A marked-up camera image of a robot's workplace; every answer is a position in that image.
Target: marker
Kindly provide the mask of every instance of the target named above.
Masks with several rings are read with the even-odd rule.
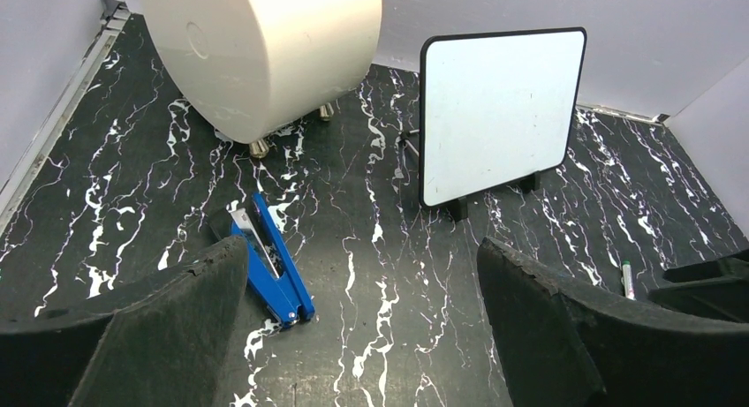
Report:
[[[624,283],[624,296],[634,299],[634,285],[632,284],[632,266],[629,261],[622,262],[622,282]]]

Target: marble table top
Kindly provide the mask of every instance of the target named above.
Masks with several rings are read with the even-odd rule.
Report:
[[[207,214],[265,194],[310,293],[278,332],[240,306],[216,405],[510,405],[476,279],[497,237],[622,293],[749,243],[668,129],[579,109],[538,192],[469,197],[468,220],[418,203],[397,143],[418,127],[418,76],[374,65],[329,124],[304,117],[262,161],[222,139],[132,16],[0,237],[0,316],[95,297],[214,242]]]

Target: whiteboard stand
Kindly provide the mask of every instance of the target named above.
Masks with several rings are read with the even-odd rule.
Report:
[[[584,28],[570,27],[424,43],[420,128],[400,135],[419,160],[422,206],[446,207],[457,222],[470,194],[541,188],[541,173],[566,157],[586,40]]]

